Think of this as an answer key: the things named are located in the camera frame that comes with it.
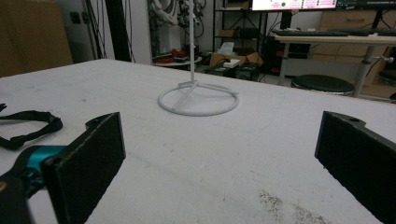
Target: monitor screen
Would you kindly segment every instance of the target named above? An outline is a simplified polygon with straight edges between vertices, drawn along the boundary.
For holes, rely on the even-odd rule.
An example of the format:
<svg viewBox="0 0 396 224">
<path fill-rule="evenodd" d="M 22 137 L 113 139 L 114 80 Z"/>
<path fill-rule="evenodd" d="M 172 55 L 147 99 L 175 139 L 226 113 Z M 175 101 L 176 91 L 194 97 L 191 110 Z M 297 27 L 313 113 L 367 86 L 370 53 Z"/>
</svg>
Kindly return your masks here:
<svg viewBox="0 0 396 224">
<path fill-rule="evenodd" d="M 251 0 L 253 11 L 324 10 L 335 9 L 336 0 Z"/>
<path fill-rule="evenodd" d="M 396 0 L 338 0 L 337 9 L 395 9 Z"/>
</svg>

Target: black strap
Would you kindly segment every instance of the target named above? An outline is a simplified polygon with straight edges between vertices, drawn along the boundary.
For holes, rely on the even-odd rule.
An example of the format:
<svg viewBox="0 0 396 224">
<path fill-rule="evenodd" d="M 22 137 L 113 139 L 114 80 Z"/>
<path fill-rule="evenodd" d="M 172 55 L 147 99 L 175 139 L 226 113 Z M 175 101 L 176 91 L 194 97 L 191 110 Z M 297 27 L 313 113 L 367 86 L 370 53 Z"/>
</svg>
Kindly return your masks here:
<svg viewBox="0 0 396 224">
<path fill-rule="evenodd" d="M 7 106 L 5 104 L 0 104 L 0 112 L 6 107 Z M 44 128 L 37 132 L 15 136 L 10 138 L 9 141 L 5 138 L 0 137 L 0 147 L 5 147 L 11 150 L 16 150 L 22 147 L 25 142 L 34 140 L 47 133 L 57 132 L 63 127 L 61 119 L 51 115 L 50 112 L 38 112 L 34 110 L 29 110 L 8 116 L 3 116 L 0 117 L 0 119 L 36 120 L 48 123 L 48 125 L 46 125 Z"/>
</svg>

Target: power strip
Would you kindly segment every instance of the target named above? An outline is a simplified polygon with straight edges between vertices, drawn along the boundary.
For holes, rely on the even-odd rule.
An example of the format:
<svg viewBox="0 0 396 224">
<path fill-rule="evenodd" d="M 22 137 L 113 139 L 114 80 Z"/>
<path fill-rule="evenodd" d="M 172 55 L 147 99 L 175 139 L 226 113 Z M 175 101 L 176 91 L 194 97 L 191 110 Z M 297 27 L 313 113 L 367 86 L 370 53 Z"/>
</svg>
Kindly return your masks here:
<svg viewBox="0 0 396 224">
<path fill-rule="evenodd" d="M 235 68 L 239 65 L 239 61 L 240 60 L 237 59 L 231 59 L 229 63 L 224 63 L 223 66 L 228 68 Z"/>
</svg>

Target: drawer handle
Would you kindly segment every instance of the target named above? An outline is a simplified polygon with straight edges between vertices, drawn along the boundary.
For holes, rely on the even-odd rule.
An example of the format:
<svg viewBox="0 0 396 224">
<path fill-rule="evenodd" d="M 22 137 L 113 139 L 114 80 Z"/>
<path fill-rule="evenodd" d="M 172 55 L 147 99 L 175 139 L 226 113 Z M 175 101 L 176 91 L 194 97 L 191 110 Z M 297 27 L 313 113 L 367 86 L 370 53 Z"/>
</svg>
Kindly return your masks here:
<svg viewBox="0 0 396 224">
<path fill-rule="evenodd" d="M 365 21 L 364 18 L 353 18 L 353 19 L 347 18 L 346 20 L 347 21 Z"/>
</svg>

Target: stool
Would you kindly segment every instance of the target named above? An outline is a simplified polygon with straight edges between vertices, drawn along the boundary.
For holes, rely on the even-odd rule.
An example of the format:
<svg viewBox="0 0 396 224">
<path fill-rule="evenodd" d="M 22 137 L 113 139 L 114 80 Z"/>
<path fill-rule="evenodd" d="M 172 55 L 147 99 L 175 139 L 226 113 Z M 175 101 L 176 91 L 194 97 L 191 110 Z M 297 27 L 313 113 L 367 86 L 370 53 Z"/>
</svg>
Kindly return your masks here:
<svg viewBox="0 0 396 224">
<path fill-rule="evenodd" d="M 351 96 L 355 90 L 352 84 L 341 78 L 323 75 L 302 75 L 295 77 L 291 82 L 291 87 L 345 96 Z"/>
<path fill-rule="evenodd" d="M 396 70 L 385 70 L 378 73 L 379 80 L 391 86 L 396 86 Z"/>
</svg>

